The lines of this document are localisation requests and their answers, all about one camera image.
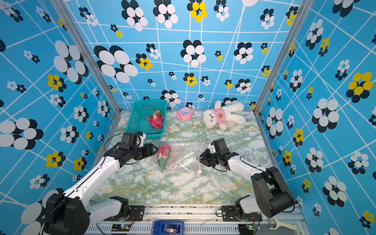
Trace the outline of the pink dragon fruit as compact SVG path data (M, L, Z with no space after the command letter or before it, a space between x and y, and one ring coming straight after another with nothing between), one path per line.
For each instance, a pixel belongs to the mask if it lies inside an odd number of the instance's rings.
M171 146L168 144L162 144L159 146L157 152L157 165L159 166L161 172L164 172L169 164L171 154Z
M160 109L152 108L152 115L146 116L146 119L149 121L151 128L161 129L164 126L164 112Z

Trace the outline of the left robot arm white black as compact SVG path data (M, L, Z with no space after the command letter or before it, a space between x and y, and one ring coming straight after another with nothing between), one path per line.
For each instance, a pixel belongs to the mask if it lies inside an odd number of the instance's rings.
M62 194L53 194L46 202L42 234L83 235L91 226L108 218L126 220L130 215L129 201L113 196L89 206L95 192L105 181L130 161L151 157L158 152L154 144L146 144L143 132L123 133L122 139L105 152L99 163L78 183Z

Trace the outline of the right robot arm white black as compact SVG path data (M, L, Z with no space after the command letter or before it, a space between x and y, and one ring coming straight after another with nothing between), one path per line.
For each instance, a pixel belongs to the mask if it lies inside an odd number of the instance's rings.
M235 202L236 217L246 221L255 215L255 206L268 218L295 210L295 200L280 171L271 166L265 168L246 160L236 152L231 152L224 139L214 140L209 148L199 157L201 164L216 169L217 165L224 171L233 171L252 183L254 196L245 196Z

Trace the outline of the teal plastic basket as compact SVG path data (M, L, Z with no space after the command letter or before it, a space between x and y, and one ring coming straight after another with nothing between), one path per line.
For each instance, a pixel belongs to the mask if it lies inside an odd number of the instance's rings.
M159 115L162 115L162 127L152 128L149 122L149 118L153 117L156 111L160 111ZM165 132L166 123L166 100L139 100L134 103L130 118L127 124L126 132L136 133L143 132L146 134L146 140L159 140L162 138Z

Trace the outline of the white teddy bear pink shirt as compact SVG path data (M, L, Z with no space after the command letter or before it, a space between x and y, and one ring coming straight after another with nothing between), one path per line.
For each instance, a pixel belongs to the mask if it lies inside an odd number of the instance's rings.
M244 105L236 102L227 106L221 106L221 101L215 102L214 108L203 112L203 121L208 129L218 126L221 130L227 129L227 122L244 125L246 118L237 112L242 112Z

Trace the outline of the pink alarm clock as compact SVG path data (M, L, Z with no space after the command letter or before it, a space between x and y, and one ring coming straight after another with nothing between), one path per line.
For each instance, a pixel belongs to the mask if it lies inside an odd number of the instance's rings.
M192 118L193 110L189 107L183 107L176 113L176 117L182 120L189 120Z

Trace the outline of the blue tape dispenser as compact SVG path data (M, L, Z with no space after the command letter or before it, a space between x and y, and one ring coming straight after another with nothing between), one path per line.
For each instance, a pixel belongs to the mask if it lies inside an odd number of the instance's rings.
M182 235L183 233L182 221L154 221L152 224L152 235Z

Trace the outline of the white plastic peeler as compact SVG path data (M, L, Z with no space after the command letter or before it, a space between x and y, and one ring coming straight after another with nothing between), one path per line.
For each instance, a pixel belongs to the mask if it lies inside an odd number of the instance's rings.
M277 230L279 228L286 228L292 231L299 231L299 228L293 224L283 223L278 219L272 217L268 220L269 230Z

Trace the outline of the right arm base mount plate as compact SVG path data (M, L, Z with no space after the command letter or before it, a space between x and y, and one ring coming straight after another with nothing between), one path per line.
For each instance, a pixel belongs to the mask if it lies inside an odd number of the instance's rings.
M224 222L261 222L262 216L259 212L244 212L240 206L222 206L221 217Z

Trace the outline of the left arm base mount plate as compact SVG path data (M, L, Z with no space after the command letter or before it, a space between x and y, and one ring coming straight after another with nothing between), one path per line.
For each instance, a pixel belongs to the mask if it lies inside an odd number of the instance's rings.
M116 216L109 217L105 221L142 221L145 213L145 206L128 206L127 209L120 211Z

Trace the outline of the aluminium front rail frame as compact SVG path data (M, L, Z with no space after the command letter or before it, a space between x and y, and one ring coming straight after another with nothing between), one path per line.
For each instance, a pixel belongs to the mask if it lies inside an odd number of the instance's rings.
M144 205L142 221L101 221L88 228L84 235L151 235L154 221L182 221L183 235L309 235L311 232L299 208L275 216L283 223L297 226L299 231L286 228L269 230L263 215L261 222L224 222L222 205Z

